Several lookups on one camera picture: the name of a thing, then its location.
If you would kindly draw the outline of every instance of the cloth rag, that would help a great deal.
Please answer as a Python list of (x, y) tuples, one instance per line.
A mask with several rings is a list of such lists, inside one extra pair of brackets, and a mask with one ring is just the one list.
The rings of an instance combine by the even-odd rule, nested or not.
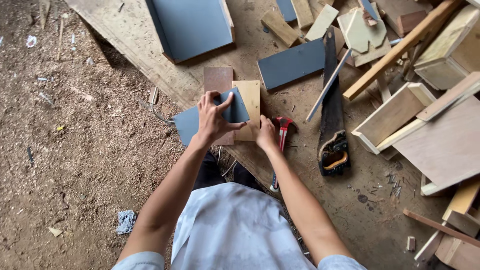
[(132, 210), (127, 211), (120, 211), (117, 213), (119, 218), (119, 225), (117, 227), (117, 233), (125, 234), (131, 233), (133, 226), (135, 225), (135, 221), (137, 220), (137, 215)]

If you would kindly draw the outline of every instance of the hammer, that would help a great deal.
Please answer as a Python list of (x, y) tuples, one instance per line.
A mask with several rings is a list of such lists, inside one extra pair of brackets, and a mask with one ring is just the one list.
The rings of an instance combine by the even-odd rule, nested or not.
[[(293, 122), (292, 119), (288, 117), (275, 117), (272, 118), (274, 122), (277, 122), (280, 124), (280, 134), (279, 134), (279, 140), (278, 140), (278, 147), (280, 147), (280, 150), (283, 152), (283, 148), (285, 147), (285, 140), (287, 138), (287, 130), (288, 130), (288, 125), (292, 124), (296, 130), (299, 129), (297, 124)], [(279, 186), (278, 186), (278, 180), (276, 179), (276, 174), (275, 171), (273, 172), (273, 180), (272, 180), (272, 185), (270, 186), (270, 190), (273, 192), (278, 192), (279, 191)]]

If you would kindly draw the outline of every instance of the dirt floor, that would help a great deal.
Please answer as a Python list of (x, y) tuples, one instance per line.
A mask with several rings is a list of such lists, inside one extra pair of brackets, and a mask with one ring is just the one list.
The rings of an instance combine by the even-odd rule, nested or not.
[[(117, 212), (138, 212), (184, 146), (138, 102), (153, 84), (102, 44), (112, 68), (63, 1), (44, 30), (38, 1), (0, 6), (0, 269), (110, 269), (128, 237), (115, 232)], [(156, 109), (180, 112), (162, 92)]]

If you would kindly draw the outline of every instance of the hand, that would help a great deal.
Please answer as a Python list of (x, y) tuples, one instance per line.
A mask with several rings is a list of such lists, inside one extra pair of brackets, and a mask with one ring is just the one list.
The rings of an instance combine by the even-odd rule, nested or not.
[(217, 91), (208, 91), (197, 104), (199, 125), (196, 136), (207, 146), (227, 132), (239, 130), (247, 125), (246, 123), (229, 123), (222, 117), (222, 113), (233, 101), (233, 93), (228, 95), (225, 102), (217, 106), (213, 103), (213, 98), (218, 95), (220, 93)]
[(266, 152), (270, 149), (278, 148), (275, 140), (275, 126), (270, 119), (266, 118), (263, 114), (260, 115), (260, 129), (251, 120), (248, 121), (247, 124), (252, 130), (255, 142), (263, 151)]

